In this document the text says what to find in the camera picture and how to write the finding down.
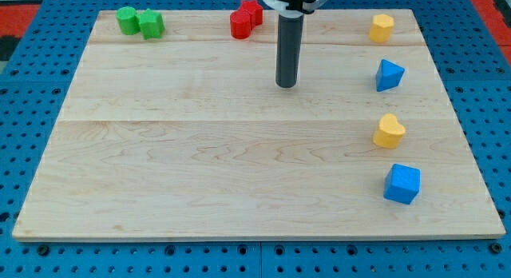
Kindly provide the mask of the robot arm flange black white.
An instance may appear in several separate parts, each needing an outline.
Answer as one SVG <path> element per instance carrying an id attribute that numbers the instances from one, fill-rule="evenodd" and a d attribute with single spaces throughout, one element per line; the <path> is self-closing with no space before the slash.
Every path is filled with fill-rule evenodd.
<path id="1" fill-rule="evenodd" d="M 312 14 L 327 1 L 328 0 L 263 0 L 267 6 L 289 18 L 294 15 Z"/>

